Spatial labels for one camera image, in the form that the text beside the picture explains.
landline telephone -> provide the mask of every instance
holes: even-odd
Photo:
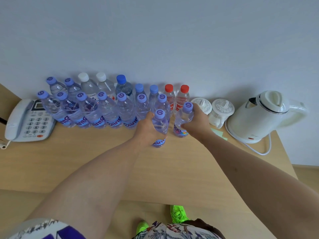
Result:
[[[21,100],[9,116],[2,145],[5,149],[11,141],[32,142],[46,139],[52,132],[56,120],[43,108],[41,100]]]

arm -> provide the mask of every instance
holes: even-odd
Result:
[[[194,119],[183,124],[213,155],[241,198],[278,239],[318,238],[319,195],[266,161],[215,135],[194,104]]]
[[[87,239],[104,238],[140,151],[166,136],[155,130],[149,112],[133,138],[97,156],[61,184],[28,217],[53,218]]]

forearm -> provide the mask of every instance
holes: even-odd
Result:
[[[97,156],[54,189],[29,218],[54,218],[87,238],[92,230],[94,238],[103,238],[140,150],[138,139],[130,139]]]
[[[202,136],[200,142],[248,207],[277,238],[300,238],[291,229],[293,226],[300,226],[303,237],[314,232],[310,228],[319,223],[319,195],[312,189],[212,132]]]

left hand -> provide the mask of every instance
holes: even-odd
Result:
[[[163,140],[167,137],[167,134],[155,130],[152,123],[153,116],[154,113],[148,112],[146,118],[138,122],[136,131],[133,135],[133,138],[139,140],[143,146],[152,145],[156,140]]]

water bottle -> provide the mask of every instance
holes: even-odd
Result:
[[[124,126],[128,129],[134,129],[138,123],[133,102],[127,98],[124,92],[117,94],[117,110]]]
[[[58,99],[54,96],[50,96],[45,90],[41,90],[37,94],[38,98],[41,99],[43,108],[49,113],[55,120],[60,122],[63,126],[74,127],[75,124],[66,113],[62,110],[61,104]]]
[[[185,102],[189,101],[189,87],[188,85],[182,85],[181,90],[177,93],[176,96],[176,106],[174,109],[174,113],[176,114],[180,108],[183,107]]]
[[[121,118],[119,117],[116,103],[110,98],[105,91],[98,93],[99,105],[98,110],[111,128],[120,128],[122,126]]]
[[[68,89],[69,98],[77,103],[77,94],[82,91],[81,86],[75,83],[74,80],[71,78],[66,78],[64,80],[64,83],[66,84],[66,88]]]
[[[117,80],[117,86],[115,88],[116,94],[118,95],[119,93],[123,92],[127,95],[127,97],[132,102],[134,102],[132,84],[126,81],[125,75],[118,75],[116,77],[116,80]]]
[[[104,91],[108,97],[115,100],[115,87],[114,83],[106,78],[106,75],[103,72],[99,72],[96,74],[96,78],[98,79],[98,87],[100,91]]]
[[[155,102],[152,112],[155,114],[155,111],[158,109],[165,111],[165,117],[169,124],[171,118],[171,106],[167,101],[167,96],[165,94],[160,94],[157,96],[157,101]]]
[[[147,97],[145,94],[138,95],[135,109],[138,121],[146,118],[147,113],[151,110],[151,106],[147,101]]]
[[[49,77],[46,81],[50,85],[50,91],[53,96],[56,96],[60,91],[68,92],[65,85],[58,82],[56,78]]]
[[[155,116],[152,118],[152,122],[154,125],[154,128],[156,129],[156,131],[163,133],[163,134],[167,134],[168,131],[168,122],[167,119],[165,117],[165,111],[162,109],[157,109],[155,112]],[[161,146],[164,145],[166,139],[159,139],[156,140],[155,143],[153,143],[152,146],[159,148]]]
[[[79,100],[79,106],[84,113],[84,116],[95,128],[100,129],[107,125],[104,117],[98,110],[98,103],[96,100],[88,97],[84,92],[78,93],[77,99]]]
[[[175,124],[174,124],[174,133],[178,137],[185,137],[188,135],[188,132],[181,128],[181,125],[183,123],[190,122],[193,120],[194,112],[193,112],[193,103],[186,102],[183,105],[182,109],[179,109],[179,111],[176,114],[175,118]]]
[[[99,100],[97,95],[100,91],[98,85],[89,78],[87,73],[81,73],[78,75],[78,77],[81,80],[82,92],[84,92],[88,97],[98,102]]]
[[[62,109],[66,112],[69,118],[80,128],[88,128],[92,124],[84,116],[83,112],[80,110],[78,100],[74,101],[65,92],[59,92],[57,95],[60,100]]]
[[[173,85],[167,84],[165,85],[165,92],[164,94],[167,96],[167,101],[171,107],[171,116],[173,115],[174,103],[175,103],[175,93]]]
[[[135,104],[138,103],[138,95],[139,94],[146,95],[146,93],[144,91],[144,86],[142,84],[136,84],[135,85]]]
[[[155,102],[157,101],[157,96],[159,95],[159,88],[157,85],[150,86],[150,96],[148,97],[148,102],[151,105],[151,110],[154,109]]]

